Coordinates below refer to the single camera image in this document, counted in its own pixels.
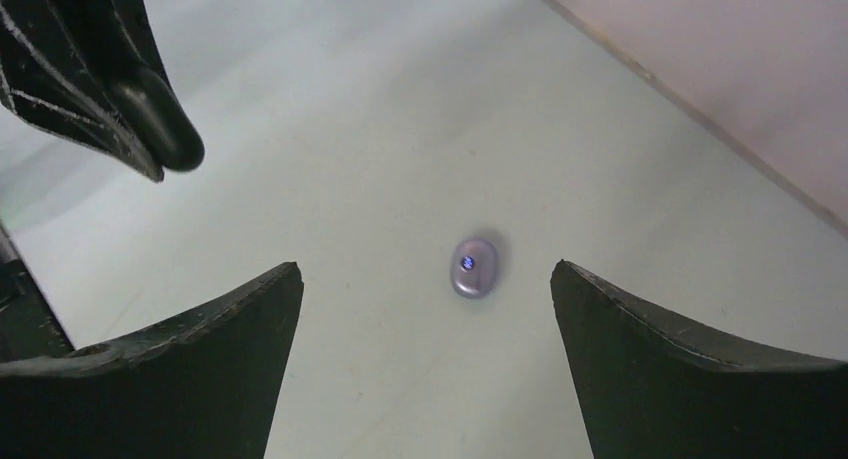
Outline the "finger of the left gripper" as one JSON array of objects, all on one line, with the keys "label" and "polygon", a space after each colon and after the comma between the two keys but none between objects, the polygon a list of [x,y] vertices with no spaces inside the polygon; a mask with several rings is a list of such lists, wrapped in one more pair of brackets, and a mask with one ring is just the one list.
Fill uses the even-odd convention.
[{"label": "finger of the left gripper", "polygon": [[165,167],[107,92],[132,66],[164,74],[143,0],[1,0],[1,104],[31,127],[153,182]]},{"label": "finger of the left gripper", "polygon": [[144,0],[79,0],[79,7],[83,54],[98,85],[139,69],[170,83]]}]

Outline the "purple earbud charging case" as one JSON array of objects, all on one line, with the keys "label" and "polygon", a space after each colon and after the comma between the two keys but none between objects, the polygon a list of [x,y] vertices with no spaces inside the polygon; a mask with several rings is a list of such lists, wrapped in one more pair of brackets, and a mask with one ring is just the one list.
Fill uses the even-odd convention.
[{"label": "purple earbud charging case", "polygon": [[450,282],[457,294],[483,298],[495,289],[498,278],[499,256],[492,242],[471,237],[457,245],[450,264]]}]

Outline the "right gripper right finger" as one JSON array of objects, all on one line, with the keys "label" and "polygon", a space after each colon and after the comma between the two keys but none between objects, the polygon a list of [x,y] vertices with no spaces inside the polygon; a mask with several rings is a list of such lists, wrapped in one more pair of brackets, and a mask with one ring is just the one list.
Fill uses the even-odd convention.
[{"label": "right gripper right finger", "polygon": [[597,458],[843,458],[847,365],[732,335],[569,261],[550,288]]}]

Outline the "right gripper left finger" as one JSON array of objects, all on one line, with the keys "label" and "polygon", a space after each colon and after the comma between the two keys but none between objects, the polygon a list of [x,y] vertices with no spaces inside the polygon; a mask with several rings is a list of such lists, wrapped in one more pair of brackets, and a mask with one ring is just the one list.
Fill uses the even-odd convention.
[{"label": "right gripper left finger", "polygon": [[1,367],[5,458],[261,458],[304,284],[294,262],[135,332]]}]

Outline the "black earbud charging case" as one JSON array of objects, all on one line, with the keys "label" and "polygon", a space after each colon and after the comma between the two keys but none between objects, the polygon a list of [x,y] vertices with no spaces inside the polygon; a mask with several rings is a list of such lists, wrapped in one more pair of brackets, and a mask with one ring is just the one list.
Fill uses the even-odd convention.
[{"label": "black earbud charging case", "polygon": [[166,81],[134,66],[107,81],[110,98],[156,163],[176,172],[197,169],[204,143]]}]

